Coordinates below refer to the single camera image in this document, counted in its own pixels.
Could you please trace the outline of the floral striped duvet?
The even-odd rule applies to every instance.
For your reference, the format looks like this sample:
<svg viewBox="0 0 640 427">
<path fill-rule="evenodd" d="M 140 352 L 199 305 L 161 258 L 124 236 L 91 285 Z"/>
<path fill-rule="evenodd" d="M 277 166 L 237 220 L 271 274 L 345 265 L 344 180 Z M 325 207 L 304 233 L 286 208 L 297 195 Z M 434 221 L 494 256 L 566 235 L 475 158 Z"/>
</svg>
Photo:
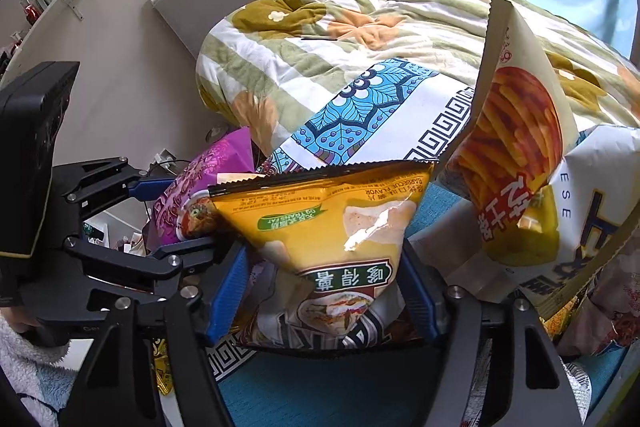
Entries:
<svg viewBox="0 0 640 427">
<path fill-rule="evenodd" d="M 270 154 L 375 63 L 404 58 L 476 83 L 491 0 L 254 0 L 209 31 L 204 105 Z"/>
</svg>

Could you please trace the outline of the gold Pillows chocolate bag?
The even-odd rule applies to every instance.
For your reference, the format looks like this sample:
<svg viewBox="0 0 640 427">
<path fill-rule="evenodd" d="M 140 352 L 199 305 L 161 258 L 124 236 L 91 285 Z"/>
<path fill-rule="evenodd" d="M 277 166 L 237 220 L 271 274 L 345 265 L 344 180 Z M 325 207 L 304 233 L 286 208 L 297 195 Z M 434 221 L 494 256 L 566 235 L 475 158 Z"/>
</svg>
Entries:
<svg viewBox="0 0 640 427">
<path fill-rule="evenodd" d="M 161 395 L 169 395 L 174 389 L 172 383 L 171 370 L 168 359 L 168 350 L 165 339 L 154 339 L 153 362 L 158 391 Z"/>
</svg>

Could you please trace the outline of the yellow potato chip bag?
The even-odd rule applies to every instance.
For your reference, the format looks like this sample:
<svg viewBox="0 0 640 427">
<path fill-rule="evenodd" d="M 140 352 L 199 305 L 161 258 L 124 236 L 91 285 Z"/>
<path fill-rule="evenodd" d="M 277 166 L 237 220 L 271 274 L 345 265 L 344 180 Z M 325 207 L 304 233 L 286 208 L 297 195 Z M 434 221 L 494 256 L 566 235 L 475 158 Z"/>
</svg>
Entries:
<svg viewBox="0 0 640 427">
<path fill-rule="evenodd" d="M 241 343 L 333 351 L 390 340 L 405 308 L 402 245 L 433 170 L 391 160 L 211 187 L 218 215 L 260 258 L 236 316 Z"/>
</svg>

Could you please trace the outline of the white wall shelf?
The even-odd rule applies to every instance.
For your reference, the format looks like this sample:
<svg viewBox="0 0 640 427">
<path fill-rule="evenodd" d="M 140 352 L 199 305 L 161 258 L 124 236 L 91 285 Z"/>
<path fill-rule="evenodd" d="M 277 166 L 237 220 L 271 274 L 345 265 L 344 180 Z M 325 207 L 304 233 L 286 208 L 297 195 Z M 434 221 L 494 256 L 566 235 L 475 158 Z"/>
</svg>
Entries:
<svg viewBox="0 0 640 427">
<path fill-rule="evenodd" d="M 16 77 L 21 75 L 25 69 L 25 64 L 29 57 L 35 52 L 40 45 L 42 39 L 48 40 L 53 35 L 55 28 L 58 27 L 58 19 L 65 10 L 69 10 L 81 22 L 84 16 L 79 11 L 77 3 L 79 0 L 52 0 L 47 9 L 40 15 L 38 20 L 27 31 L 22 42 L 17 46 L 16 51 L 12 55 L 6 71 L 1 77 L 1 88 L 6 87 Z"/>
</svg>

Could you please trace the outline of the dark maroon snack bag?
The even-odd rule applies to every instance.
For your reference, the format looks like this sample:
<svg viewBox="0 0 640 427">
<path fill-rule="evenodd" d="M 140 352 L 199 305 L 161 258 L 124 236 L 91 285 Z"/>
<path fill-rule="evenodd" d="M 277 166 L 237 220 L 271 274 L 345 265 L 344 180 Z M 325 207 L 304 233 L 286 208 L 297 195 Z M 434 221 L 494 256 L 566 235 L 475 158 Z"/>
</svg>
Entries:
<svg viewBox="0 0 640 427">
<path fill-rule="evenodd" d="M 558 344 L 560 355 L 596 355 L 611 343 L 627 347 L 639 338 L 639 236 L 600 272 Z"/>
</svg>

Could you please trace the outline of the teal patterned table cloth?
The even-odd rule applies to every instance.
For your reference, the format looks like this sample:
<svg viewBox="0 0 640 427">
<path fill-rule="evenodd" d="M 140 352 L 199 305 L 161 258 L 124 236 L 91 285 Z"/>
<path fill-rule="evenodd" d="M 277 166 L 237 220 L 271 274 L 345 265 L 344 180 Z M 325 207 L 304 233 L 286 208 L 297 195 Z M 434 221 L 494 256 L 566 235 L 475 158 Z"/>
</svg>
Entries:
<svg viewBox="0 0 640 427">
<path fill-rule="evenodd" d="M 292 136 L 292 169 L 214 186 L 216 213 L 274 269 L 256 345 L 358 345 L 366 314 L 401 297 L 439 332 L 405 233 L 431 181 L 471 202 L 480 248 L 523 291 L 515 338 L 551 313 L 639 202 L 639 131 L 595 122 L 578 80 L 507 56 L 477 88 L 399 58 L 373 65 Z"/>
</svg>

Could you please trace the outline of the white cheese fries bag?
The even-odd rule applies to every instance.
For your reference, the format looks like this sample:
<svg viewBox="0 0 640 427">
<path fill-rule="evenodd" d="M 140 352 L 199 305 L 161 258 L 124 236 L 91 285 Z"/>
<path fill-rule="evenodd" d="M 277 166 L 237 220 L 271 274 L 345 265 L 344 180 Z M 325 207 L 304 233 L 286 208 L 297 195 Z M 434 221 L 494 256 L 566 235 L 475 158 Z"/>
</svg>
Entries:
<svg viewBox="0 0 640 427">
<path fill-rule="evenodd" d="M 470 120 L 439 180 L 472 202 L 484 253 L 542 317 L 638 227 L 638 83 L 546 51 L 521 10 L 491 0 Z"/>
</svg>

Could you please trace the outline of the translucent white packet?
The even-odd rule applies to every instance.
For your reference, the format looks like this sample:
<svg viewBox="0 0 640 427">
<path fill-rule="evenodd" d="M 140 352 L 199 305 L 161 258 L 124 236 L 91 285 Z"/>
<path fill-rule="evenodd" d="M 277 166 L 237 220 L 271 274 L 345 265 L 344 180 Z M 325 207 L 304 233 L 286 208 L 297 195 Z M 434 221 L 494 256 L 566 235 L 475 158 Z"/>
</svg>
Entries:
<svg viewBox="0 0 640 427">
<path fill-rule="evenodd" d="M 501 303 L 516 285 L 480 248 L 473 205 L 456 202 L 432 225 L 409 237 L 424 265 L 433 265 L 448 285 L 459 285 L 488 303 Z"/>
</svg>

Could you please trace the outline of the purple snack bag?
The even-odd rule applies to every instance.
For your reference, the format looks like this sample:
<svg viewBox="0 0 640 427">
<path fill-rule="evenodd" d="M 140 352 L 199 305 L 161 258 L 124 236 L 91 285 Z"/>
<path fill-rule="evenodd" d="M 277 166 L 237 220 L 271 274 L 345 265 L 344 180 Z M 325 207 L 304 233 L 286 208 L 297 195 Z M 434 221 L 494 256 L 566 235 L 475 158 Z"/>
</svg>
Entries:
<svg viewBox="0 0 640 427">
<path fill-rule="evenodd" d="M 148 251 L 189 239 L 199 239 L 221 227 L 209 187 L 256 178 L 250 129 L 224 136 L 194 158 L 151 209 L 145 230 Z"/>
</svg>

